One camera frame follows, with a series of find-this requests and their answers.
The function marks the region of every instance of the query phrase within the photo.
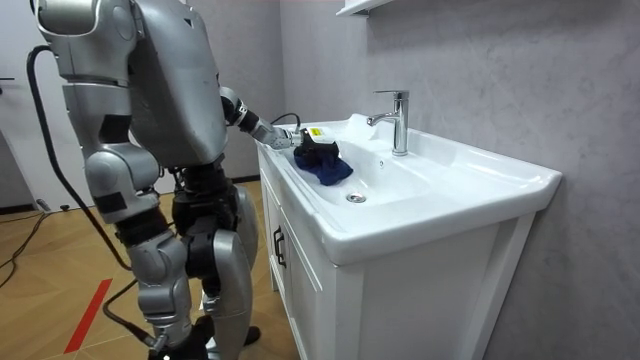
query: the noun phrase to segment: textured wall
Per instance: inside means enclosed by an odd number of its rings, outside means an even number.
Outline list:
[[[411,127],[562,171],[485,359],[640,359],[636,0],[281,4],[286,105],[306,121],[389,110]]]
[[[236,91],[256,114],[284,112],[280,4],[278,1],[188,0],[205,20],[223,86]],[[258,174],[253,139],[229,128],[223,164],[229,177]]]

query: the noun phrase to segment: blue cloth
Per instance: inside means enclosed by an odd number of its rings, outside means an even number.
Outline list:
[[[318,151],[314,157],[313,163],[304,156],[294,156],[294,159],[300,169],[316,175],[322,185],[334,185],[353,173],[351,166],[332,153]]]

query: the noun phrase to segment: chrome faucet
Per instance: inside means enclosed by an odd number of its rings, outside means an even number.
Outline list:
[[[393,112],[369,116],[367,125],[376,126],[380,121],[393,122],[395,126],[393,138],[393,155],[405,156],[409,153],[407,142],[409,129],[409,91],[406,90],[386,90],[376,91],[380,93],[393,93]]]

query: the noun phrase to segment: bathroom sink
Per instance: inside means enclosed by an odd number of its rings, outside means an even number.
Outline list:
[[[376,150],[384,152],[387,147],[384,143],[377,143],[376,149],[375,145],[375,142],[358,145],[348,140],[338,140],[340,157],[353,168],[353,174],[332,186],[324,186],[315,175],[300,170],[294,162],[292,151],[284,152],[284,156],[312,191],[336,206],[354,209],[381,206],[428,193],[426,178],[405,168],[402,162],[379,156]]]
[[[548,206],[562,177],[416,130],[409,131],[409,154],[396,157],[393,125],[369,127],[363,115],[303,125],[332,129],[340,156],[354,169],[349,178],[323,186],[297,168],[293,149],[258,146],[283,180],[287,211],[321,234],[336,265],[535,213]],[[354,202],[360,195],[366,200]]]

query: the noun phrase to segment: power cord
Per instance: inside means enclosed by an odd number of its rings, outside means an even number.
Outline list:
[[[135,336],[138,340],[151,346],[153,345],[153,337],[151,337],[149,333],[142,330],[134,323],[124,320],[123,318],[111,312],[111,310],[109,309],[109,306],[111,306],[111,304],[114,301],[116,301],[118,298],[124,295],[127,291],[129,291],[129,289],[131,289],[137,283],[138,283],[138,280],[133,280],[127,286],[122,288],[122,290],[118,291],[115,295],[109,298],[109,300],[105,301],[104,305],[102,305],[102,312],[106,317],[122,325],[125,329],[129,330],[129,332],[133,334],[133,336]]]
[[[14,221],[21,221],[21,220],[33,219],[34,217],[37,217],[37,216],[40,216],[40,215],[42,215],[42,213],[33,214],[33,215],[30,215],[30,216],[25,216],[25,217],[18,218],[18,219],[11,219],[11,220],[6,220],[6,221],[0,221],[0,224],[7,224],[7,223],[10,223],[10,222],[14,222]]]
[[[58,164],[58,158],[56,157],[56,151],[53,147],[53,140],[51,139],[51,132],[49,131],[49,125],[47,124],[47,116],[44,111],[44,105],[42,104],[42,97],[40,96],[40,89],[38,88],[38,81],[36,80],[36,70],[35,63],[38,55],[43,51],[51,51],[51,48],[47,45],[39,45],[33,48],[33,50],[29,53],[29,57],[27,58],[27,77],[29,78],[29,87],[31,88],[31,95],[33,96],[33,102],[36,106],[36,113],[38,114],[38,122],[40,123],[40,130],[42,130],[42,136],[44,137],[44,144],[47,148],[47,155],[49,156],[49,162],[51,163],[51,167],[53,168],[53,172],[56,174],[58,180],[62,186],[67,190],[69,195],[78,203],[82,212],[87,216],[93,227],[102,237],[102,240],[107,245],[111,254],[116,258],[116,261],[120,266],[127,270],[131,271],[131,267],[127,265],[118,250],[113,246],[113,243],[109,239],[109,235],[104,231],[98,220],[96,220],[95,216],[91,213],[87,205],[82,201],[82,198],[78,195],[76,190],[71,186],[67,178],[62,173],[60,169],[60,165]]]
[[[18,270],[18,263],[16,262],[16,259],[18,259],[18,256],[20,256],[20,254],[22,254],[24,249],[27,248],[27,245],[29,245],[29,243],[31,242],[31,239],[33,239],[33,236],[36,234],[36,232],[38,232],[38,229],[40,228],[40,225],[42,224],[42,222],[46,218],[49,217],[49,215],[50,214],[41,214],[40,215],[40,219],[38,219],[36,224],[33,226],[33,229],[31,230],[31,233],[29,234],[27,239],[22,243],[22,245],[20,245],[20,247],[16,251],[14,251],[13,255],[11,255],[11,258],[9,260],[5,261],[4,263],[2,263],[2,265],[0,265],[0,269],[2,269],[3,267],[7,266],[8,264],[11,264],[11,272],[9,273],[9,276],[7,276],[7,278],[4,279],[2,284],[0,284],[0,289],[3,286],[5,286],[5,284],[8,283],[9,280],[11,280],[13,275],[16,273],[16,270]]]
[[[278,118],[276,118],[275,120],[273,120],[271,122],[271,125],[277,123],[278,121],[286,118],[287,116],[293,116],[296,118],[296,123],[298,124],[298,129],[300,129],[300,115],[296,114],[296,113],[286,113],[284,115],[280,115]]]

